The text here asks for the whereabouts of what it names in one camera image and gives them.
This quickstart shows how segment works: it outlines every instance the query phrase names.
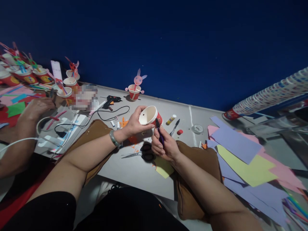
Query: brown bag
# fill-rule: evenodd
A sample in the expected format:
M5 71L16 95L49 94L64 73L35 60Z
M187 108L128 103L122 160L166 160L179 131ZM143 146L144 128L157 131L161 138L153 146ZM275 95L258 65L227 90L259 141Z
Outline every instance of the brown bag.
M103 121L96 119L92 121L88 129L69 147L69 149L62 155L62 157L57 161L57 163L68 153L78 148L79 146L95 140L96 138L102 137L104 135L109 134L111 128L108 128ZM93 177L98 174L98 172L102 169L103 165L110 158L112 152L106 156L102 162L100 162L94 169L88 172L84 185L86 185Z
M209 148L204 150L196 147L191 148L181 141L177 141L177 145L180 152L187 156L192 162L211 174L221 183L223 182L217 153L213 149ZM177 210L179 217L182 220L201 219L208 222L209 215L201 208L194 193L179 174L176 177L176 188L178 194Z

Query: hot glue gun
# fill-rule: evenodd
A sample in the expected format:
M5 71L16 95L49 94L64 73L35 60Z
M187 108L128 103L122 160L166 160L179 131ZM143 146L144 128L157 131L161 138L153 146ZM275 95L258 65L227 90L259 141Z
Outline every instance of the hot glue gun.
M115 103L118 103L118 102L123 101L123 100L120 97L117 97L117 96L107 96L107 102L105 102L105 104L103 105L103 108L108 109L109 106L110 106L110 103L112 101L115 102Z

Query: hand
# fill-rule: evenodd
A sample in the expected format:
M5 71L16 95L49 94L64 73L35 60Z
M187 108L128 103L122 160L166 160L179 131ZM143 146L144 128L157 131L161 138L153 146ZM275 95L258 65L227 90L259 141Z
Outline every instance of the hand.
M123 128L125 129L128 137L155 127L154 124L141 125L139 122L139 116L146 107L147 106L138 106L135 112L129 118L127 125Z
M26 109L23 111L18 121L24 120L38 120L39 117L46 111L54 109L56 106L51 98L35 98L33 99Z
M181 154L177 143L162 126L160 127L160 132L164 137L164 148L159 141L159 133L157 129L154 129L154 135L152 136L152 150L156 155L161 156L169 162L175 163L178 156Z

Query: bracelet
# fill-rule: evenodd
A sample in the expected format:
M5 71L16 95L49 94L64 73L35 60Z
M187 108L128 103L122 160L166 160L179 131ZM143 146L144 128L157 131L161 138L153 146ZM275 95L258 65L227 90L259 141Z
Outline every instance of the bracelet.
M113 142L113 144L114 144L115 146L120 147L121 144L119 144L119 143L116 141L115 136L113 135L113 133L114 133L114 130L111 130L110 133L109 133L110 139L111 139L111 141Z

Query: yellow paper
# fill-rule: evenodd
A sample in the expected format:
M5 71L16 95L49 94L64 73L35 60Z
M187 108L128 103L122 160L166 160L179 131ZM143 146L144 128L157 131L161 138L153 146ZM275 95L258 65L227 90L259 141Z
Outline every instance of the yellow paper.
M217 150L228 165L252 187L278 178L269 171L276 165L259 155L256 155L248 165L221 145L217 145Z
M154 161L156 164L156 171L165 179L174 172L174 168L163 158L156 156Z

